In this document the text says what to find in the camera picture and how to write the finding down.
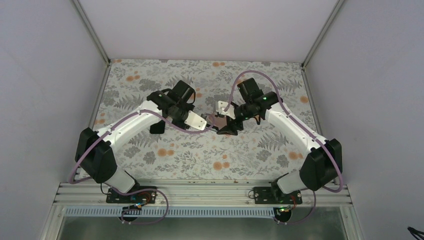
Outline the black phone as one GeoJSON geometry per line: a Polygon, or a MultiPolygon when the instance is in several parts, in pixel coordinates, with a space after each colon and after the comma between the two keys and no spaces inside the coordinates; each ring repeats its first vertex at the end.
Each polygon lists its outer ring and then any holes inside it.
{"type": "Polygon", "coordinates": [[[155,124],[152,124],[149,128],[149,133],[152,135],[161,135],[165,133],[166,123],[161,120],[155,124]]]}

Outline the pink phone case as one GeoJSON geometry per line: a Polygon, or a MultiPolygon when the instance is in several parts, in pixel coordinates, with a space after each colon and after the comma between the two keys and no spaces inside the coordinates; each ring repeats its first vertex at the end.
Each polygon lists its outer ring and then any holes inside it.
{"type": "Polygon", "coordinates": [[[212,129],[218,131],[227,126],[227,117],[219,114],[210,114],[207,118],[207,125],[213,124],[212,129]]]}

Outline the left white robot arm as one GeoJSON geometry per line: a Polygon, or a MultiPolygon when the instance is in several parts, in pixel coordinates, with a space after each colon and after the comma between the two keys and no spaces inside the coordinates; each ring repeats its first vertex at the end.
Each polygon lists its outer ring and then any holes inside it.
{"type": "Polygon", "coordinates": [[[206,121],[193,112],[190,97],[195,90],[180,80],[173,88],[157,90],[141,105],[116,122],[93,130],[88,127],[79,136],[75,162],[69,183],[76,184],[76,169],[81,167],[98,184],[107,184],[124,194],[134,192],[138,182],[118,166],[115,154],[124,144],[145,129],[151,134],[163,134],[166,123],[185,132],[188,128],[203,131],[206,121]]]}

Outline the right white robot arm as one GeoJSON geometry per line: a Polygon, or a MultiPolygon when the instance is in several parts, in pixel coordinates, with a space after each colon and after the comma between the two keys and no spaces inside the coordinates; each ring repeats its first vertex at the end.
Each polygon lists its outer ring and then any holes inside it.
{"type": "Polygon", "coordinates": [[[254,78],[237,85],[244,103],[218,101],[215,110],[225,117],[226,125],[217,132],[234,135],[244,129],[244,121],[258,117],[269,122],[283,133],[304,156],[299,170],[286,173],[271,182],[270,191],[277,200],[297,191],[323,188],[343,172],[342,146],[336,139],[328,140],[314,132],[295,116],[275,91],[264,93],[254,78]]]}

